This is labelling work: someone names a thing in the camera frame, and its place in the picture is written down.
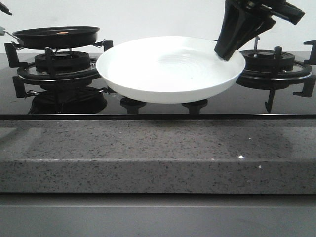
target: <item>speckled gray stone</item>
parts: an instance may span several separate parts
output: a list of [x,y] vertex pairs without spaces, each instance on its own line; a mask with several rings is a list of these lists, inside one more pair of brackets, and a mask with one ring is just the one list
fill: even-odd
[[316,121],[0,121],[0,192],[316,194]]

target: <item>gas stove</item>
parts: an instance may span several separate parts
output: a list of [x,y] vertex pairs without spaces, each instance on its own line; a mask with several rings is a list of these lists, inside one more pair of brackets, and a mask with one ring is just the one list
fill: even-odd
[[[113,42],[95,46],[107,50]],[[51,48],[42,54],[21,54],[14,43],[5,48],[7,57],[0,58],[2,120],[316,118],[314,49],[305,63],[280,47],[242,51],[245,70],[228,90],[202,101],[154,104],[111,90],[95,68],[100,54]]]

